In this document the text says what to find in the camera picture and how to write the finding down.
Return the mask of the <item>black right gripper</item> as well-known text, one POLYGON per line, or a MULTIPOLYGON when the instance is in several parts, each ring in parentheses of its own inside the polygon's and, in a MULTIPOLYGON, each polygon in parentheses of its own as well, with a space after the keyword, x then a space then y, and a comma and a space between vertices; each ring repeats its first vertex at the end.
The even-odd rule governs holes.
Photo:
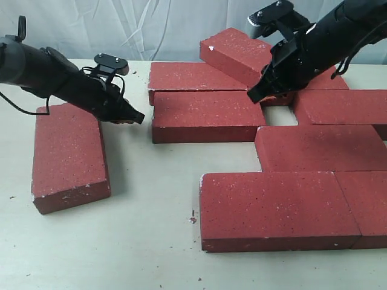
POLYGON ((247 95, 253 103, 274 102, 299 91, 317 76, 315 37, 295 37, 282 40, 271 50, 272 60, 262 70, 258 83, 247 95))

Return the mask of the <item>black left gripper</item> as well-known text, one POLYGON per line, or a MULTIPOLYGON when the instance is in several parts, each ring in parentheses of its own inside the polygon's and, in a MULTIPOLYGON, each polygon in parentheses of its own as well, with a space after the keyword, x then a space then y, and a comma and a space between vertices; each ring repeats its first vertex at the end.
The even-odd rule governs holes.
POLYGON ((124 98, 125 81, 115 74, 104 79, 95 74, 84 78, 82 106, 98 120, 114 124, 142 124, 145 115, 124 98))

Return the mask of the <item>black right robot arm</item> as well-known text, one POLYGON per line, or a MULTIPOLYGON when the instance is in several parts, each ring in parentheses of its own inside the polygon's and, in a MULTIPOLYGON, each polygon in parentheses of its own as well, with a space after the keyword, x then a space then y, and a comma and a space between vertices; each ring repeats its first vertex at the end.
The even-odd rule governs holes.
POLYGON ((310 22, 290 1, 274 3, 247 18, 252 39, 279 31, 283 40, 270 50, 272 59, 258 83, 247 92, 251 101, 285 97, 306 88, 335 64, 331 78, 348 70, 365 46, 386 39, 386 1, 342 1, 317 22, 310 22))

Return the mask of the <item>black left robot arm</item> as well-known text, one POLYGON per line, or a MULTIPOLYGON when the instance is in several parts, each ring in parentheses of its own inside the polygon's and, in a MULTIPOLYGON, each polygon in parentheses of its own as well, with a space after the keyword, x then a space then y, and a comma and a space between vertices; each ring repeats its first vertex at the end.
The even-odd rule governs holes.
POLYGON ((26 18, 19 16, 18 33, 1 38, 1 83, 18 86, 39 98, 55 96, 92 114, 99 121, 141 124, 144 114, 124 98, 125 87, 112 81, 129 73, 125 59, 100 53, 94 68, 78 68, 52 47, 23 43, 26 18))

